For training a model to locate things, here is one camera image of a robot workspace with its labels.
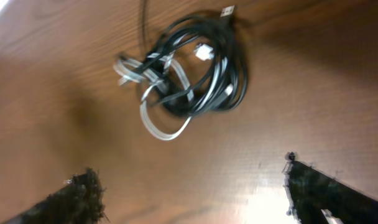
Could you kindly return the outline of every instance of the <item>black object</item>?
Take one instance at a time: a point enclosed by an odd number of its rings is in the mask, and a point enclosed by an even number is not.
[[[92,169],[74,175],[68,182],[66,187],[4,224],[92,224],[105,217],[103,189]]]
[[[146,0],[142,1],[141,34],[143,45],[146,44],[144,29],[146,2]],[[192,14],[175,21],[163,32],[157,43],[147,53],[147,56],[152,53],[159,55],[156,58],[145,58],[143,65],[134,70],[140,74],[151,68],[167,84],[167,93],[156,88],[160,99],[157,103],[162,103],[175,116],[189,117],[198,116],[209,110],[230,110],[240,104],[244,98],[248,82],[247,63],[230,23],[231,16],[231,13],[223,14],[221,17]],[[175,41],[182,37],[182,41],[175,45]],[[205,40],[213,48],[214,57],[204,77],[191,85],[189,89],[183,90],[170,79],[168,71],[163,70],[164,66],[159,59],[199,38]],[[227,63],[225,71],[222,69],[224,58]],[[213,88],[211,87],[211,80],[214,78],[217,79],[217,82]],[[227,95],[225,90],[230,85],[233,89],[231,94]],[[186,98],[190,90],[195,92],[195,99],[192,102],[189,102]]]
[[[322,210],[343,223],[378,223],[378,201],[371,199],[336,180],[295,160],[287,154],[287,192],[292,211],[302,224],[328,223]]]

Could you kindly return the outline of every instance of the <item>wire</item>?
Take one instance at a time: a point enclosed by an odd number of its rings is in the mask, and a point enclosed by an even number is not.
[[[146,44],[146,5],[146,0],[143,0],[142,15],[140,15],[143,44]],[[155,90],[159,96],[157,104],[163,104],[164,108],[173,115],[187,119],[176,133],[170,135],[162,133],[151,123],[147,115],[145,96],[141,104],[141,118],[155,137],[171,140],[183,131],[192,117],[209,110],[234,109],[244,98],[248,83],[247,63],[242,47],[235,38],[234,29],[230,26],[232,12],[233,6],[225,8],[220,18],[197,14],[185,16],[166,28],[142,63],[120,58],[115,64],[115,71],[122,76],[120,84],[127,80],[134,82],[149,80],[151,86],[145,95]],[[191,85],[182,66],[173,59],[173,55],[179,48],[199,38],[206,39],[206,44],[212,47],[213,57],[205,75]],[[125,65],[130,65],[134,69],[129,70]],[[170,67],[179,77],[181,85],[177,85],[170,78]]]

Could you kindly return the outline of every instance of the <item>black wire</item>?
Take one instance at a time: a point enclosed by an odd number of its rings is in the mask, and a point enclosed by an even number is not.
[[[146,44],[145,36],[145,12],[147,0],[142,0],[142,43]],[[180,43],[174,43],[185,36]],[[176,85],[163,70],[163,63],[159,60],[163,56],[183,47],[199,37],[208,40],[208,45],[213,48],[214,58],[211,66],[197,83],[191,85],[187,90],[183,90]],[[152,50],[147,53],[150,55],[154,52],[159,53],[154,58],[146,58],[143,65],[136,68],[136,73],[142,73],[148,68],[157,71],[157,75],[163,78],[168,86],[168,92],[163,93],[158,90],[159,100],[164,107],[179,117],[198,116],[209,110],[227,111],[237,107],[247,89],[248,71],[242,47],[235,39],[234,29],[228,23],[213,17],[204,17],[200,15],[185,16],[166,28],[164,34],[160,36]],[[227,65],[223,72],[223,59],[226,58]],[[215,87],[211,88],[212,79],[215,78]],[[201,87],[210,80],[205,89]],[[232,85],[233,90],[230,95],[224,91]],[[187,100],[187,94],[190,91],[195,92],[193,101]]]

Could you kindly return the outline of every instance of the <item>wood grain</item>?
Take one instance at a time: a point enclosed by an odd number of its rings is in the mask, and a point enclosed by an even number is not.
[[[246,21],[245,100],[162,142],[141,123],[135,86],[119,88],[112,69],[120,51],[141,58],[139,1],[10,2],[0,16],[0,222],[90,166],[112,223],[295,223],[282,187],[288,151],[378,199],[378,1],[149,1],[150,39],[233,3]]]

